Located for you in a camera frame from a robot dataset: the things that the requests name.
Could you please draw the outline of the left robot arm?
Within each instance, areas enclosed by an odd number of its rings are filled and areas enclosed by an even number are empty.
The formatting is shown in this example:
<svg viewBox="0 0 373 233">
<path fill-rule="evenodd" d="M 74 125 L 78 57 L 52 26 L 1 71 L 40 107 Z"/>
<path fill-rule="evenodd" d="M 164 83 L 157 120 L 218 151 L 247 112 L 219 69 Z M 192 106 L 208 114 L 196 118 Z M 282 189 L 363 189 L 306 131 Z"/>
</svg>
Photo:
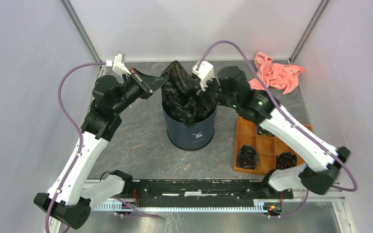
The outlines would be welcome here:
<svg viewBox="0 0 373 233">
<path fill-rule="evenodd" d="M 133 193 L 132 176 L 118 170 L 89 189 L 83 188 L 97 158 L 120 126 L 120 114 L 137 99 L 148 99 L 167 82 L 167 78 L 146 75 L 135 68 L 121 76 L 122 83 L 113 75 L 95 81 L 90 110 L 82 126 L 77 127 L 77 145 L 52 187 L 34 198 L 34 204 L 47 217 L 68 228 L 82 227 L 91 211 L 107 199 L 127 198 Z"/>
</svg>

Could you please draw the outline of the black trash bag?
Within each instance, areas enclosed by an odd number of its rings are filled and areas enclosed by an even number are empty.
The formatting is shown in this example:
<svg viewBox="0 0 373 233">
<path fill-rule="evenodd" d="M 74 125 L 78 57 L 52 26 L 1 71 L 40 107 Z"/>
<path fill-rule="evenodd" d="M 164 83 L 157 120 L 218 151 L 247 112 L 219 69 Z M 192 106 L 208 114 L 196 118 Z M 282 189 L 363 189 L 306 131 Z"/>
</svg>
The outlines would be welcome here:
<svg viewBox="0 0 373 233">
<path fill-rule="evenodd" d="M 203 98 L 197 95 L 200 90 L 196 77 L 188 74 L 179 61 L 171 62 L 161 73 L 168 81 L 161 87 L 162 103 L 170 109 L 170 116 L 192 127 L 209 117 L 210 112 L 203 105 Z"/>
</svg>

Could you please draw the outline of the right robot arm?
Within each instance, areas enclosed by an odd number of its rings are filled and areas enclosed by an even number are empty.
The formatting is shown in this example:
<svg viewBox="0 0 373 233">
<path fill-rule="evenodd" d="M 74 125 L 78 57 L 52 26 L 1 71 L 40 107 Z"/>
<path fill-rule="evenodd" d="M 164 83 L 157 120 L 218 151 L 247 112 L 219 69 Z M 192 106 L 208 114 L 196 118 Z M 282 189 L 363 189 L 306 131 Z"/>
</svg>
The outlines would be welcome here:
<svg viewBox="0 0 373 233">
<path fill-rule="evenodd" d="M 261 185 L 265 197 L 274 198 L 280 191 L 292 188 L 324 195 L 335 187 L 333 183 L 351 154 L 349 149 L 324 142 L 267 91 L 251 89 L 245 73 L 237 66 L 225 67 L 217 76 L 212 65 L 192 72 L 199 81 L 198 96 L 235 109 L 240 117 L 272 133 L 303 159 L 299 166 L 268 172 Z"/>
</svg>

